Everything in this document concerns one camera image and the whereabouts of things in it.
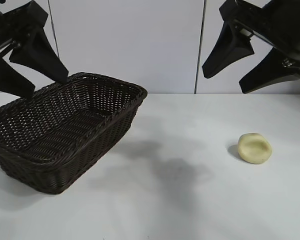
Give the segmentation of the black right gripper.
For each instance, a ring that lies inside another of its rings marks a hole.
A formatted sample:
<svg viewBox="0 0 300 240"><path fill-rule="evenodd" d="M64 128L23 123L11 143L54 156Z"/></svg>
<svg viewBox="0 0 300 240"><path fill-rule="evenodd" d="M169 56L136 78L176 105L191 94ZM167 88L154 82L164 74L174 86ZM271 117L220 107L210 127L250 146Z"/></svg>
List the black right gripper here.
<svg viewBox="0 0 300 240"><path fill-rule="evenodd" d="M202 65L205 78L254 55L251 38L257 37L272 50L239 81L242 93L300 79L300 0L270 0L263 7L246 0L227 0L219 12L223 25Z"/></svg>

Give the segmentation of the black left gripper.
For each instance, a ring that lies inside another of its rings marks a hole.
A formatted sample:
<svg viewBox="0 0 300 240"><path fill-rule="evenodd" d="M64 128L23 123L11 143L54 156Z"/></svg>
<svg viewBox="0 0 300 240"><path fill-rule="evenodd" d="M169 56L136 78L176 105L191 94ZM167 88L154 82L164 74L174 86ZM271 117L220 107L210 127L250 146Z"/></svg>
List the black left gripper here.
<svg viewBox="0 0 300 240"><path fill-rule="evenodd" d="M28 2L6 13L0 11L0 50L21 43L10 54L12 63L33 69L59 84L68 82L69 71L51 47L42 29L48 13L37 3ZM0 57L0 92L30 99L35 85Z"/></svg>

